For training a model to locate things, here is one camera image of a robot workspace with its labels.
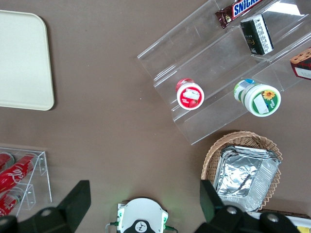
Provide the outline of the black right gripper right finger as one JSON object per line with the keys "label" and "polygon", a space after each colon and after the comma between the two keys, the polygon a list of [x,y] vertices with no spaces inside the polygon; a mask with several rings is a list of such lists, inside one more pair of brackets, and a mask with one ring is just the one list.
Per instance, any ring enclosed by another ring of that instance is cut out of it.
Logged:
{"label": "black right gripper right finger", "polygon": [[200,181],[200,205],[205,217],[197,233],[298,233],[284,215],[262,213],[259,219],[234,205],[225,205],[209,180]]}

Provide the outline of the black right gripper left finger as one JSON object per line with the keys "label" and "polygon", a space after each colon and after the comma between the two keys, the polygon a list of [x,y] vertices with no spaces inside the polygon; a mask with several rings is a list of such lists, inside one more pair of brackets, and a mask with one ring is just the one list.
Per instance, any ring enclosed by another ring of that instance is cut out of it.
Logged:
{"label": "black right gripper left finger", "polygon": [[74,233],[91,205],[89,180],[81,180],[57,207],[41,209],[18,222],[15,216],[0,218],[2,233]]}

